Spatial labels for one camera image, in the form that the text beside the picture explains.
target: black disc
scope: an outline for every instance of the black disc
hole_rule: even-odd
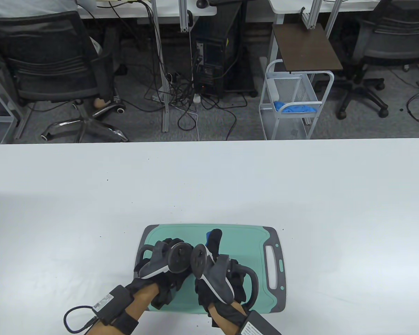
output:
[[[192,246],[188,243],[175,244],[168,254],[168,267],[172,273],[182,273],[189,268]]]
[[[205,271],[208,255],[207,250],[203,244],[197,244],[191,254],[191,269],[194,276],[200,279]]]

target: label sticker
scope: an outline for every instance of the label sticker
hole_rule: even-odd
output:
[[[113,295],[109,293],[100,301],[98,301],[98,303],[96,303],[96,305],[93,306],[93,309],[97,312],[101,311],[104,308],[104,306],[107,305],[112,299],[113,299]]]
[[[251,322],[247,322],[245,327],[243,328],[241,335],[263,335],[255,326],[251,324]]]

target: cutting board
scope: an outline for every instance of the cutting board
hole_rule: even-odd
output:
[[[230,258],[252,268],[258,275],[259,295],[253,309],[260,314],[281,312],[286,306],[286,272],[281,243],[276,230],[271,227],[215,224],[149,225],[144,230],[140,246],[155,245],[157,241],[167,238],[180,238],[193,246],[206,244],[206,233],[215,228],[219,228],[223,233],[219,253],[230,255]],[[150,255],[151,252],[147,251],[144,257],[149,258]],[[267,258],[272,265],[267,266]],[[269,268],[272,273],[275,272],[273,278],[269,278]],[[197,302],[194,281],[195,277],[190,275],[173,301],[163,306],[161,311],[206,314]],[[251,280],[248,276],[245,277],[243,287],[248,300],[251,295]]]

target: computer mouse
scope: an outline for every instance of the computer mouse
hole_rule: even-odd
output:
[[[196,3],[197,8],[203,9],[208,7],[208,1],[207,0],[197,0]]]

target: black glove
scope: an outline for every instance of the black glove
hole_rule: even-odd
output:
[[[168,252],[172,246],[177,243],[183,242],[181,239],[165,239],[165,242],[168,246],[163,252]],[[138,272],[144,265],[146,265],[150,261],[149,258],[144,258],[135,266],[135,271]],[[169,305],[172,301],[172,289],[176,289],[177,291],[181,288],[185,279],[192,273],[191,266],[189,266],[185,271],[182,273],[171,273],[165,272],[160,273],[152,278],[149,279],[141,279],[135,278],[133,281],[126,286],[126,288],[130,291],[131,294],[135,294],[143,287],[149,286],[151,284],[157,284],[160,290],[160,293],[152,300],[152,306],[157,308],[158,310],[162,308],[164,305]]]
[[[222,239],[222,231],[220,229],[214,229],[207,234],[206,237],[206,247],[211,252],[214,261],[219,257],[219,245],[220,240]],[[232,262],[238,264],[237,260],[231,260]],[[235,301],[238,303],[245,302],[247,300],[245,290],[243,289],[243,279],[245,274],[239,273],[227,273],[228,281],[233,287]],[[222,303],[211,291],[208,285],[202,279],[196,279],[195,281],[196,293],[199,299],[199,305],[202,306],[206,312],[208,312],[208,307],[211,303],[214,304],[216,311],[220,316],[225,319],[233,322],[237,326],[241,326],[246,319],[240,311],[234,308],[231,305]]]

